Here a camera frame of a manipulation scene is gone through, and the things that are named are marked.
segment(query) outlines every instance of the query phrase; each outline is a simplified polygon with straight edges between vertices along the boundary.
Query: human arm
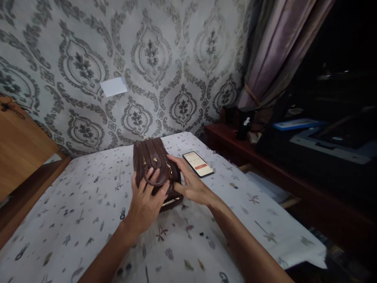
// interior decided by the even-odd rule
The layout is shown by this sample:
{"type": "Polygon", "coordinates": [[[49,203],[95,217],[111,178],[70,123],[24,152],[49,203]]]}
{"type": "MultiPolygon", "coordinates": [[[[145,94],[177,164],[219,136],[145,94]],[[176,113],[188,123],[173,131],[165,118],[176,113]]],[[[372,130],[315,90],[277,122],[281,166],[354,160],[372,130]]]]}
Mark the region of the human arm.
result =
{"type": "MultiPolygon", "coordinates": [[[[153,168],[147,172],[149,179],[153,168]]],[[[156,183],[160,169],[157,169],[150,181],[156,183]]],[[[167,181],[155,196],[152,196],[151,185],[147,185],[144,179],[140,186],[136,186],[136,172],[132,177],[132,201],[127,216],[121,221],[114,235],[101,250],[92,264],[80,278],[79,282],[110,282],[114,274],[141,233],[146,231],[155,221],[160,208],[166,199],[169,188],[167,181]]]]}
{"type": "Polygon", "coordinates": [[[265,248],[251,235],[233,211],[211,191],[182,158],[168,155],[181,170],[185,186],[175,183],[174,189],[188,199],[206,205],[225,235],[229,248],[247,282],[293,282],[265,248]]]}

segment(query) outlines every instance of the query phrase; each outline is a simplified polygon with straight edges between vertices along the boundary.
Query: damask wallpaper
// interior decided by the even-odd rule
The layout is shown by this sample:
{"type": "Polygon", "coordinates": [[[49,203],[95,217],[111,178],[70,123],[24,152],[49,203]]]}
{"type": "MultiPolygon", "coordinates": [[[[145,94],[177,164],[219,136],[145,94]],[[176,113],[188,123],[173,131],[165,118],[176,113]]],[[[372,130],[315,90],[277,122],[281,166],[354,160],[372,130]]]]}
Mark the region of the damask wallpaper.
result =
{"type": "Polygon", "coordinates": [[[237,99],[262,0],[2,0],[0,91],[73,157],[191,131],[237,99]],[[99,82],[123,76],[128,92],[99,82]]]}

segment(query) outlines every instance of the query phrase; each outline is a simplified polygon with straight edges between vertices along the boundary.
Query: blue object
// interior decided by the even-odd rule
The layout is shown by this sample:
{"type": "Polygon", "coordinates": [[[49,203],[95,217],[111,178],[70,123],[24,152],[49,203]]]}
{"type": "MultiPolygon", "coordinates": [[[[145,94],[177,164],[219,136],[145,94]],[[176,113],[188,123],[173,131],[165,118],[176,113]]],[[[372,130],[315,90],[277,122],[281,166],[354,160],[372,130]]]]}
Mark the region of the blue object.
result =
{"type": "Polygon", "coordinates": [[[291,121],[285,121],[280,123],[275,123],[273,126],[274,128],[280,131],[286,130],[294,130],[294,129],[302,129],[302,128],[310,128],[310,127],[318,127],[321,125],[326,124],[324,121],[313,120],[309,118],[303,119],[295,119],[291,121]]]}

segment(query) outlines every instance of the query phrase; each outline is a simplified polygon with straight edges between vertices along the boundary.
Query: bed sheet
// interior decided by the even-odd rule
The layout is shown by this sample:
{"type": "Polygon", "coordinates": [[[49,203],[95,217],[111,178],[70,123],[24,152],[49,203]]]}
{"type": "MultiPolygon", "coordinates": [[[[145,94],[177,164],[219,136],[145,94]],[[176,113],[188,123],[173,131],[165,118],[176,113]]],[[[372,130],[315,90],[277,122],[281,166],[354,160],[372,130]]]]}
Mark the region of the bed sheet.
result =
{"type": "MultiPolygon", "coordinates": [[[[325,268],[325,246],[253,178],[189,132],[162,138],[175,156],[196,151],[214,168],[202,180],[287,269],[303,261],[325,268]]],[[[0,251],[1,282],[77,282],[127,214],[133,147],[73,159],[0,251]]],[[[207,207],[184,201],[161,213],[139,237],[114,282],[242,282],[207,207]]]]}

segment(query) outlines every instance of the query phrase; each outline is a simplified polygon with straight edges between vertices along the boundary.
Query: gold zipper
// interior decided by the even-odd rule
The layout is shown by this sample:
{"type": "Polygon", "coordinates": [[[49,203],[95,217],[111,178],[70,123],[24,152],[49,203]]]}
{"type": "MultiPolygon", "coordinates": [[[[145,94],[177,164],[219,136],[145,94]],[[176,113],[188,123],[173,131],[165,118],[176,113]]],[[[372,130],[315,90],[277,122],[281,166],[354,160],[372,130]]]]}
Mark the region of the gold zipper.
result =
{"type": "Polygon", "coordinates": [[[165,163],[166,163],[166,166],[170,169],[170,178],[173,179],[173,171],[172,171],[172,167],[170,166],[170,164],[167,162],[166,158],[165,158],[165,155],[162,155],[164,160],[165,160],[165,163]]]}
{"type": "Polygon", "coordinates": [[[180,200],[181,198],[183,198],[183,197],[174,198],[174,199],[172,199],[172,200],[170,200],[170,201],[164,203],[162,206],[165,206],[165,205],[171,204],[172,202],[178,201],[178,200],[180,200]]]}
{"type": "Polygon", "coordinates": [[[144,167],[145,167],[146,169],[148,169],[147,163],[146,163],[146,161],[145,161],[145,157],[144,157],[144,152],[143,152],[143,147],[142,147],[142,145],[140,145],[140,149],[141,149],[141,156],[142,156],[142,158],[143,158],[143,165],[144,165],[144,167]]]}

